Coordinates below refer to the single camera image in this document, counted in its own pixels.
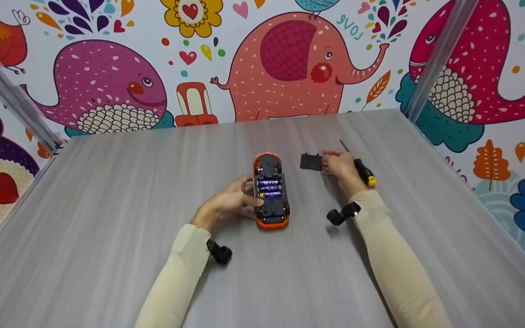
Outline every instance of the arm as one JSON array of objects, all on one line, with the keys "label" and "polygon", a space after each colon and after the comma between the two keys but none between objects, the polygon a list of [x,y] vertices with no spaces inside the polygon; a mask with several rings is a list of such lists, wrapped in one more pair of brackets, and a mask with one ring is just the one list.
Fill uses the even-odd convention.
[{"label": "arm", "polygon": [[377,191],[358,176],[354,157],[323,150],[323,174],[337,177],[344,195],[362,210],[354,218],[366,243],[370,266],[399,328],[450,328],[439,295],[425,268],[398,233]]},{"label": "arm", "polygon": [[135,328],[178,328],[190,305],[194,289],[206,267],[210,252],[206,241],[220,220],[233,214],[256,217],[245,206],[261,206],[252,197],[252,176],[242,177],[213,195],[196,212],[190,224],[181,228],[173,241],[171,254],[155,280]]}]

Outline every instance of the arm sleeve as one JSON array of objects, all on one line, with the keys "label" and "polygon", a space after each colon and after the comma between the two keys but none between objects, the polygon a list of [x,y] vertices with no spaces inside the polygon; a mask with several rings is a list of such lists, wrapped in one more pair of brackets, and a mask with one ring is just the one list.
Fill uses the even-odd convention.
[{"label": "arm sleeve", "polygon": [[350,198],[362,210],[354,218],[371,268],[399,328],[450,328],[451,323],[425,268],[398,233],[375,190]]},{"label": "arm sleeve", "polygon": [[206,267],[210,232],[186,224],[177,234],[171,254],[151,288],[135,328],[179,328],[196,284]]}]

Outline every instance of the battery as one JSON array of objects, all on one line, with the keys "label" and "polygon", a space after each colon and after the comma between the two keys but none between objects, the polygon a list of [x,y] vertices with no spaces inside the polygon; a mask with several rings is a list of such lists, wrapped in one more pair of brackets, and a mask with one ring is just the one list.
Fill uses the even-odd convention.
[{"label": "battery", "polygon": [[281,184],[281,181],[276,179],[276,180],[259,180],[258,181],[258,185],[280,185]]},{"label": "battery", "polygon": [[271,199],[274,197],[283,197],[282,191],[270,191],[268,193],[260,193],[258,194],[261,199]]},{"label": "battery", "polygon": [[264,191],[276,191],[276,190],[283,190],[282,185],[262,185],[258,188],[258,191],[264,192]]}]

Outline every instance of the fish eye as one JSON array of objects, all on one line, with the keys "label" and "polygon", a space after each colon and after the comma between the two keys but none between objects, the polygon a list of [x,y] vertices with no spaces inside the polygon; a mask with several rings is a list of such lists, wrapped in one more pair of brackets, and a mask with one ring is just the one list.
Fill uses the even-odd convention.
[{"label": "fish eye", "polygon": [[153,81],[148,78],[148,77],[143,77],[143,79],[141,80],[143,82],[143,85],[146,86],[146,87],[152,87],[153,86]]},{"label": "fish eye", "polygon": [[425,43],[426,44],[433,43],[433,41],[435,41],[436,37],[437,37],[437,35],[435,35],[435,34],[431,34],[431,35],[427,36],[427,38],[425,39]]}]

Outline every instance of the yellow flower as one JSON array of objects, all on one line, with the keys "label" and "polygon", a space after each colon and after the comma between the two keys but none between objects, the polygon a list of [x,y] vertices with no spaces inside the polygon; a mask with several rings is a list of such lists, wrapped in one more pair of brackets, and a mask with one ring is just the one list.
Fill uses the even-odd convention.
[{"label": "yellow flower", "polygon": [[165,22],[179,27],[183,37],[212,35],[212,26],[220,26],[222,0],[161,0],[166,6]]}]

